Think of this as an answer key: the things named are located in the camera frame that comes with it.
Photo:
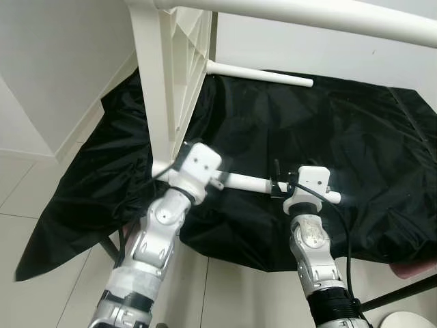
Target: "pink object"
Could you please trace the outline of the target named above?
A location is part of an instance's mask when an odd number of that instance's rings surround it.
[[[416,264],[390,264],[391,270],[402,279],[414,277],[419,273],[432,269],[437,265],[437,260],[429,260]]]

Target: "white wall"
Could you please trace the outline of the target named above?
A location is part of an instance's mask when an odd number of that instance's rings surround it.
[[[52,152],[0,76],[0,150],[50,156]]]
[[[436,0],[365,0],[437,19]],[[437,50],[315,27],[219,14],[216,60],[415,89],[437,111]]]
[[[133,50],[122,0],[0,1],[0,74],[53,153]]]

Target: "black tarp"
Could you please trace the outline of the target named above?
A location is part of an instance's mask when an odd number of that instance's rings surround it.
[[[417,262],[437,253],[437,115],[413,90],[299,74],[312,88],[206,77],[186,139],[202,138],[230,171],[269,178],[317,163],[352,231],[353,256]],[[47,272],[138,218],[155,195],[145,188],[152,153],[136,71],[102,99],[105,114],[42,213],[16,270]],[[344,231],[321,211],[334,257]],[[211,189],[181,229],[182,242],[215,258],[265,271],[294,270],[290,217],[282,200]]]

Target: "tile floor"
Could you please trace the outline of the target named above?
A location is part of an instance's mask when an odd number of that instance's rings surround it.
[[[12,281],[38,217],[81,144],[99,121],[91,120],[61,163],[34,163],[0,157],[0,318],[8,328],[86,327],[106,284],[112,263],[101,246],[58,269],[26,282]],[[338,261],[345,269],[344,259]],[[361,301],[428,275],[401,280],[387,265],[355,260],[355,293]],[[433,289],[367,313],[377,327],[391,312],[416,312],[437,324]],[[206,258],[177,242],[176,252],[154,307],[154,324],[170,328],[313,327],[297,274],[264,273]]]

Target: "black wire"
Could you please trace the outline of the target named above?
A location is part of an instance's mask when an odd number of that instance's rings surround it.
[[[163,171],[161,171],[158,174],[156,174],[153,178],[150,178],[149,180],[147,180],[144,183],[143,188],[146,188],[148,185],[150,185],[151,183],[153,183],[156,180],[158,180],[161,176],[166,174],[172,167],[173,167],[173,164],[169,165]],[[156,195],[156,187],[155,186],[154,186],[154,194]],[[132,234],[136,224],[137,224],[137,220],[134,220],[132,222],[132,224],[130,225],[127,233],[126,233],[126,236],[124,236],[124,234],[123,234],[123,228],[120,228],[118,230],[118,238],[120,240],[120,250],[119,250],[119,253],[118,253],[118,257],[115,260],[114,268],[117,268],[120,265],[122,265],[122,262],[123,262],[124,256],[125,256],[126,241],[129,239],[130,235]]]
[[[350,240],[350,230],[348,225],[346,224],[346,220],[343,216],[343,214],[340,212],[340,210],[329,200],[327,200],[325,197],[320,195],[319,193],[316,193],[314,190],[311,190],[310,188],[307,188],[306,186],[302,186],[301,184],[298,184],[296,182],[290,182],[291,185],[294,187],[297,187],[299,189],[302,189],[303,191],[306,191],[307,193],[310,193],[313,196],[316,196],[319,200],[322,200],[326,204],[328,204],[338,215],[338,218],[340,219],[341,225],[343,226],[344,232],[346,234],[346,243],[348,244],[348,252],[346,255],[346,284],[348,285],[349,295],[351,300],[355,303],[355,306],[358,310],[358,314],[360,317],[367,322],[367,324],[370,327],[373,327],[369,321],[366,319],[365,315],[363,314],[363,311],[361,311],[361,304],[358,299],[354,296],[354,291],[352,289],[352,278],[351,278],[351,266],[352,266],[352,242]]]

